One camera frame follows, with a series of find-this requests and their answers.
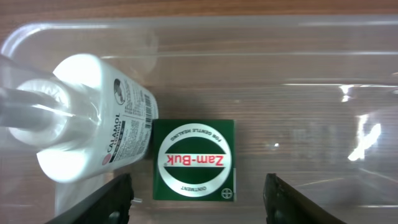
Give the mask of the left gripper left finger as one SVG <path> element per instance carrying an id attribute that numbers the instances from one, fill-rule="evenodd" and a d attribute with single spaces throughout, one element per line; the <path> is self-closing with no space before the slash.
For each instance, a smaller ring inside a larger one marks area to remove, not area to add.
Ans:
<path id="1" fill-rule="evenodd" d="M 46 224 L 128 224 L 132 179 L 121 174 Z"/>

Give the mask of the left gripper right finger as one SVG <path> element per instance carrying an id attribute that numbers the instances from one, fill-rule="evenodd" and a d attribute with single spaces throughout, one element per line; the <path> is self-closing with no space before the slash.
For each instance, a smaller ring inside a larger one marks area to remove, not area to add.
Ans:
<path id="1" fill-rule="evenodd" d="M 345 224 L 277 174 L 266 175 L 262 197 L 267 224 Z"/>

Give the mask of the white calamine lotion bottle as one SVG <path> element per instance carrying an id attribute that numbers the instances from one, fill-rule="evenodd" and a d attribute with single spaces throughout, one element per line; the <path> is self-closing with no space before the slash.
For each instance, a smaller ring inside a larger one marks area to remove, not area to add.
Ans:
<path id="1" fill-rule="evenodd" d="M 45 72 L 1 57 L 1 149 L 34 154 L 60 183 L 141 160 L 159 116 L 155 96 L 92 54 Z"/>

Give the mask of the green Zam-Buk ointment box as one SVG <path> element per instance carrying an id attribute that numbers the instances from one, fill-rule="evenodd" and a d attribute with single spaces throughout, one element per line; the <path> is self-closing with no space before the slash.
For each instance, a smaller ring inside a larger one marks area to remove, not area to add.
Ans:
<path id="1" fill-rule="evenodd" d="M 235 201 L 233 120 L 157 119 L 153 128 L 154 200 Z"/>

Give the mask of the clear plastic container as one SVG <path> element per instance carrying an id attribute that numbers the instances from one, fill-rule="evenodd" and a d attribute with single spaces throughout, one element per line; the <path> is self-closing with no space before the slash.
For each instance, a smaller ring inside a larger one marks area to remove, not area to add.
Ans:
<path id="1" fill-rule="evenodd" d="M 3 55 L 51 72 L 101 57 L 164 119 L 236 123 L 236 200 L 155 201 L 153 164 L 124 168 L 131 223 L 264 223 L 275 173 L 346 223 L 397 222 L 397 17 L 153 17 L 34 22 Z"/>

